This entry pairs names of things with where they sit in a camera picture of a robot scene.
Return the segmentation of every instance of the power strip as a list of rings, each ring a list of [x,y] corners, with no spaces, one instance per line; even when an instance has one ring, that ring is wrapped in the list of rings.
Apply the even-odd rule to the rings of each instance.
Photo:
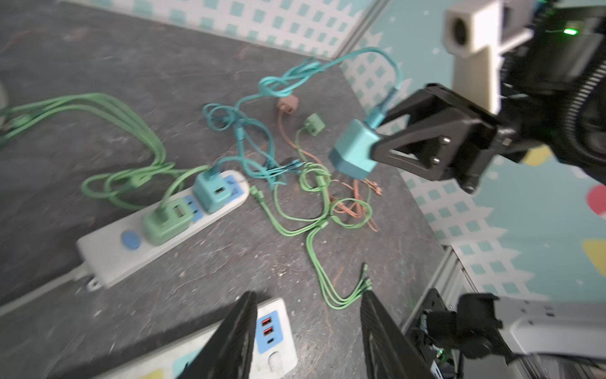
[[[88,283],[87,289],[113,286],[242,205],[250,193],[244,176],[234,170],[222,172],[221,176],[229,186],[231,197],[215,213],[206,214],[203,211],[193,196],[191,187],[170,197],[170,200],[187,200],[194,211],[194,222],[187,230],[160,246],[147,241],[142,223],[143,217],[155,210],[159,202],[80,238],[76,243],[78,251],[95,276]]]
[[[257,319],[255,347],[249,377],[250,379],[280,379],[292,371],[298,362],[284,300],[275,298],[261,303],[258,306],[257,315],[263,316]],[[270,323],[274,329],[272,333],[265,336],[264,331],[269,327],[264,326],[259,330],[259,325],[264,321],[265,325],[269,325],[267,318],[270,315]],[[177,379],[186,365],[200,353],[219,325],[221,322],[123,364],[94,379]],[[278,332],[281,335],[280,341],[277,341],[276,338]],[[259,339],[259,333],[264,335],[263,338]],[[270,338],[274,338],[274,341],[269,343],[271,346],[267,348]]]

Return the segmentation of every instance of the dark gray table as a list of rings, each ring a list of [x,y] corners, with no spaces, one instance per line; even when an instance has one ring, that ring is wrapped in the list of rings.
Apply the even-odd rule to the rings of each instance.
[[[235,151],[231,132],[201,119],[208,102],[234,104],[267,75],[304,57],[231,39],[44,0],[0,5],[0,80],[12,104],[51,96],[105,92],[130,104],[164,141],[179,167],[210,163]],[[352,118],[363,117],[338,69],[297,92],[292,132],[318,112],[328,124],[302,143],[327,153]],[[278,138],[275,99],[244,111],[271,127],[276,156],[294,151]],[[91,174],[140,166],[150,153],[131,136],[82,113],[50,119],[0,150],[0,297],[7,301],[80,264],[75,241],[127,212],[80,193]],[[372,173],[384,190],[371,202],[379,233],[334,223],[316,239],[316,253],[342,293],[363,261],[374,291],[396,322],[406,319],[443,250],[396,169]],[[315,195],[291,184],[284,208],[305,213]],[[167,182],[146,191],[157,199]],[[255,183],[260,188],[263,182]],[[342,311],[321,298],[304,236],[285,238],[249,199],[237,212],[191,238],[109,290],[88,293],[85,280],[66,284],[0,318],[3,378],[85,378],[131,360],[225,317],[245,290],[260,300],[284,298],[299,357],[292,378],[364,378],[359,302]]]

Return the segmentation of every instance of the teal charger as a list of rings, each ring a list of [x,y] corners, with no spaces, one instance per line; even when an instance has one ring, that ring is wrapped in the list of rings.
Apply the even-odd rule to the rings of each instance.
[[[223,208],[231,193],[220,173],[202,172],[196,176],[193,195],[206,213],[215,213]]]
[[[380,139],[360,120],[354,119],[339,137],[328,158],[337,171],[362,180],[377,164],[370,158],[370,149]]]

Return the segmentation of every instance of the patterned wall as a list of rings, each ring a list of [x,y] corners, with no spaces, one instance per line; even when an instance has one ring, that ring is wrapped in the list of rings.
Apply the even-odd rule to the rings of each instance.
[[[360,40],[357,47],[378,46],[399,62],[406,78],[400,98],[428,82],[450,86],[453,58],[441,33],[454,2],[392,2]],[[372,55],[342,69],[367,111],[395,77]],[[379,131],[404,127],[399,120]],[[558,163],[549,148],[532,151],[522,164],[496,157],[473,196],[454,180],[401,175],[436,237],[454,247],[478,289],[537,300],[606,300],[606,186]]]
[[[373,0],[69,0],[113,12],[331,57]]]

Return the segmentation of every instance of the blue outlet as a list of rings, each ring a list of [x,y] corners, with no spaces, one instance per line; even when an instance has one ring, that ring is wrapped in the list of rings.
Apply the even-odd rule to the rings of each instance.
[[[257,347],[259,348],[259,354],[263,354],[282,342],[284,336],[282,334],[282,326],[280,325],[278,311],[274,310],[272,313],[257,319],[255,338],[257,340]]]
[[[227,183],[227,187],[229,188],[229,191],[231,191],[231,196],[225,202],[227,204],[227,203],[237,199],[244,192],[242,191],[242,188],[240,188],[238,181],[236,180],[236,178],[233,177],[233,175],[226,176],[225,182]]]
[[[201,220],[202,217],[204,217],[202,207],[200,206],[200,203],[196,200],[195,197],[187,195],[185,196],[185,202],[187,203],[187,205],[189,205],[191,211],[193,212],[193,222],[197,222]]]

